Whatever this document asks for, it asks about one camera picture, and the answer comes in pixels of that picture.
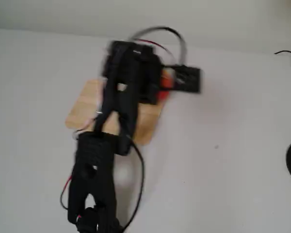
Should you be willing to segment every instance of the white surface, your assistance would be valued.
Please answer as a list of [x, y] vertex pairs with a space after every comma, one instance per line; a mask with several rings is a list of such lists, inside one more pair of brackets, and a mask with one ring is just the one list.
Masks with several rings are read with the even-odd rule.
[[[0, 30], [0, 233], [76, 232], [59, 205], [75, 150], [64, 120], [107, 42]], [[172, 94], [142, 148], [129, 232], [291, 233], [291, 59], [191, 47], [188, 60], [205, 72], [203, 93]], [[134, 154], [117, 157], [122, 223], [134, 173]]]
[[275, 52], [291, 49], [291, 0], [0, 0], [0, 28], [126, 38], [152, 25], [199, 47]]

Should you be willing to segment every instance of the white table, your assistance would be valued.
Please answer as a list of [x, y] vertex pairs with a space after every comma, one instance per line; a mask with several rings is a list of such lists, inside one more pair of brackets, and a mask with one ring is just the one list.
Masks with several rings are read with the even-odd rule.
[[[108, 41], [0, 30], [0, 233], [76, 232], [59, 205], [75, 150], [64, 120]], [[172, 94], [141, 148], [145, 193], [128, 232], [291, 233], [291, 58], [197, 48], [188, 56], [205, 72], [203, 93]], [[139, 166], [134, 154], [116, 159], [122, 224]]]

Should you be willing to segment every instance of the wooden board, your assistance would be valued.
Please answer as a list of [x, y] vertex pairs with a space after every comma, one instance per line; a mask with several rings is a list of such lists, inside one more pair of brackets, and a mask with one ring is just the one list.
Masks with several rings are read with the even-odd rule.
[[[162, 80], [170, 80], [167, 72], [164, 72]], [[65, 124], [69, 129], [80, 129], [85, 123], [96, 115], [97, 105], [100, 104], [102, 81], [89, 80], [86, 82], [81, 94], [72, 107], [66, 118]], [[139, 114], [137, 120], [137, 128], [134, 135], [136, 143], [145, 145], [150, 142], [161, 114], [165, 100], [160, 100], [157, 105], [139, 104]], [[117, 113], [113, 112], [107, 122], [104, 124], [103, 131], [118, 135], [119, 125], [117, 121]]]

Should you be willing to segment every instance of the black cable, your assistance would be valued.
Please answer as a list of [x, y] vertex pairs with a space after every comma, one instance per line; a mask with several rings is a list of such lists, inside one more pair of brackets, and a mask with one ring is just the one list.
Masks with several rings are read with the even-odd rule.
[[280, 54], [280, 53], [282, 53], [282, 52], [288, 52], [288, 53], [291, 53], [291, 51], [290, 50], [282, 50], [282, 51], [279, 51], [279, 52], [275, 52], [274, 54]]
[[134, 147], [139, 159], [140, 159], [140, 162], [141, 162], [141, 185], [140, 185], [140, 191], [139, 191], [139, 195], [138, 195], [138, 200], [137, 200], [137, 204], [136, 204], [136, 207], [135, 207], [135, 210], [134, 212], [132, 213], [129, 221], [126, 223], [126, 225], [123, 227], [122, 229], [122, 233], [127, 229], [127, 227], [131, 224], [131, 222], [134, 220], [137, 212], [138, 212], [138, 209], [139, 209], [139, 206], [140, 206], [140, 202], [141, 202], [141, 197], [142, 197], [142, 193], [143, 193], [143, 190], [144, 190], [144, 183], [145, 183], [145, 161], [142, 157], [142, 154], [140, 153], [138, 147], [136, 146], [136, 144], [134, 143], [133, 139], [127, 134], [126, 137], [131, 141], [131, 145], [132, 147]]
[[165, 26], [157, 26], [157, 27], [150, 27], [150, 28], [146, 28], [143, 29], [139, 32], [136, 32], [133, 36], [131, 36], [129, 38], [129, 41], [134, 41], [139, 39], [141, 36], [144, 36], [145, 34], [154, 32], [154, 31], [161, 31], [161, 30], [165, 30], [168, 32], [173, 33], [174, 35], [176, 35], [180, 41], [180, 46], [181, 46], [181, 51], [180, 51], [180, 60], [179, 63], [180, 65], [184, 65], [185, 64], [185, 60], [186, 60], [186, 53], [187, 53], [187, 48], [186, 48], [186, 42], [183, 39], [183, 37], [181, 36], [180, 33], [178, 33], [175, 29], [172, 29], [170, 27], [165, 27]]

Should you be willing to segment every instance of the red wire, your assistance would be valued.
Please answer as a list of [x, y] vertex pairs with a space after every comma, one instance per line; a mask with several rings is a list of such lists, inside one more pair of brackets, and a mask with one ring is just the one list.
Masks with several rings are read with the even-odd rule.
[[65, 192], [65, 190], [66, 190], [66, 188], [67, 188], [67, 185], [68, 185], [69, 181], [71, 180], [71, 178], [72, 178], [72, 176], [70, 176], [70, 177], [68, 178], [68, 180], [66, 181], [66, 184], [64, 185], [63, 192]]

